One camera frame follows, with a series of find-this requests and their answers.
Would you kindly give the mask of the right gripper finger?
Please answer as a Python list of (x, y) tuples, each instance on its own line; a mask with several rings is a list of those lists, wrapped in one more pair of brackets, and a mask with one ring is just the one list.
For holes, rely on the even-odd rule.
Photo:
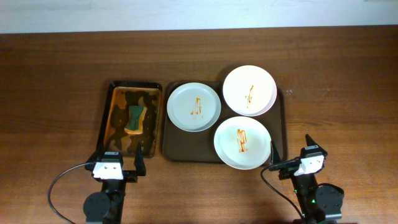
[(279, 164), (281, 162), (278, 150), (275, 146), (275, 143), (271, 141), (271, 161), (270, 165)]
[(316, 142), (310, 137), (309, 134), (305, 135), (305, 140), (306, 140), (306, 143), (307, 143), (308, 147), (317, 145)]

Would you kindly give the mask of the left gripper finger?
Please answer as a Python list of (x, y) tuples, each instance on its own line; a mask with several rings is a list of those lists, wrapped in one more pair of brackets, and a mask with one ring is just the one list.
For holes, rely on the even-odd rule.
[(144, 164), (144, 158), (142, 156), (142, 146), (141, 143), (138, 142), (136, 153), (134, 157), (134, 166), (136, 168), (137, 176), (146, 176), (146, 166)]
[(86, 162), (89, 163), (89, 162), (99, 161), (103, 157), (103, 154), (104, 154), (104, 146), (103, 144), (98, 144), (96, 146), (95, 151), (92, 153), (92, 155), (88, 158)]

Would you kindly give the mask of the white plate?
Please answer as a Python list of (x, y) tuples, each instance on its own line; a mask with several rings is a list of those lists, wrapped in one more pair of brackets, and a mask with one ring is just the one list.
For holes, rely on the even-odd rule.
[(215, 131), (213, 144), (227, 165), (251, 170), (263, 165), (271, 154), (271, 136), (263, 124), (245, 116), (223, 121)]

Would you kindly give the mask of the green yellow sponge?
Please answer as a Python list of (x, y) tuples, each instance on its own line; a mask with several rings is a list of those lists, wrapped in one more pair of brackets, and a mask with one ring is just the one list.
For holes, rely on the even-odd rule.
[(147, 108), (145, 106), (129, 106), (129, 120), (125, 125), (124, 130), (128, 134), (138, 135), (144, 132), (143, 123), (145, 119)]

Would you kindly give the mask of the pink plate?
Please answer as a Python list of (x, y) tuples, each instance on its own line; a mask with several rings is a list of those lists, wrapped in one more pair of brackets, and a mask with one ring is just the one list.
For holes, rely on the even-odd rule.
[(254, 65), (232, 70), (224, 80), (227, 105), (243, 116), (259, 116), (269, 111), (277, 98), (277, 86), (269, 72)]

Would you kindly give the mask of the pale green plate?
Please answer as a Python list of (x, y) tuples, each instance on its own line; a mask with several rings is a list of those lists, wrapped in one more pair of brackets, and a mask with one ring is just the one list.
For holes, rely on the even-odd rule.
[(221, 114), (221, 100), (211, 87), (198, 82), (178, 86), (167, 101), (167, 115), (181, 130), (200, 132), (210, 128)]

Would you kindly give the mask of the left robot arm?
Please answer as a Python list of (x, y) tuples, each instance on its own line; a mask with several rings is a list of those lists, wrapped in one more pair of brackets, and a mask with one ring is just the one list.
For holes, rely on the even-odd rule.
[(89, 195), (83, 212), (87, 223), (121, 223), (126, 185), (136, 183), (138, 177), (146, 175), (142, 146), (138, 144), (134, 156), (134, 170), (123, 170), (123, 155), (105, 151), (102, 146), (88, 160), (86, 168), (92, 171), (95, 180), (102, 183), (99, 192)]

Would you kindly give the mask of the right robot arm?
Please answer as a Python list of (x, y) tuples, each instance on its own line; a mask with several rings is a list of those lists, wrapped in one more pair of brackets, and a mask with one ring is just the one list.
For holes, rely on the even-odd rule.
[(344, 190), (329, 183), (318, 183), (315, 175), (325, 166), (328, 153), (309, 134), (305, 135), (306, 146), (300, 155), (289, 161), (279, 162), (276, 149), (273, 149), (272, 164), (267, 170), (279, 173), (279, 179), (292, 181), (299, 206), (299, 219), (294, 223), (336, 223), (342, 218), (341, 208)]

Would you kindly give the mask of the large brown serving tray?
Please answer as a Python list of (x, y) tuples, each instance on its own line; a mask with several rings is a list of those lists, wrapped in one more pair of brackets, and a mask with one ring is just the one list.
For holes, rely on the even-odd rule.
[[(162, 140), (162, 154), (171, 161), (178, 162), (204, 162), (221, 164), (214, 149), (214, 135), (217, 127), (226, 119), (237, 116), (225, 103), (222, 97), (222, 84), (220, 82), (204, 81), (218, 94), (221, 100), (221, 113), (210, 128), (200, 132), (187, 132), (179, 129), (165, 115), (164, 132)], [(287, 130), (285, 119), (284, 92), (279, 88), (277, 98), (272, 108), (262, 115), (255, 116), (268, 130), (281, 161), (286, 161), (289, 156)]]

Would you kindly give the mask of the small black water tray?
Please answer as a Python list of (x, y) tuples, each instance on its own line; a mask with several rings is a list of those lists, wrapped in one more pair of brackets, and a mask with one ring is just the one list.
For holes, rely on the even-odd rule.
[[(142, 155), (151, 158), (155, 154), (157, 130), (162, 101), (162, 85), (154, 82), (113, 81), (109, 84), (106, 104), (98, 136), (98, 144), (105, 151), (120, 152), (133, 157), (138, 142), (142, 146)], [(147, 108), (143, 128), (144, 132), (131, 135), (124, 127), (129, 120), (129, 106)]]

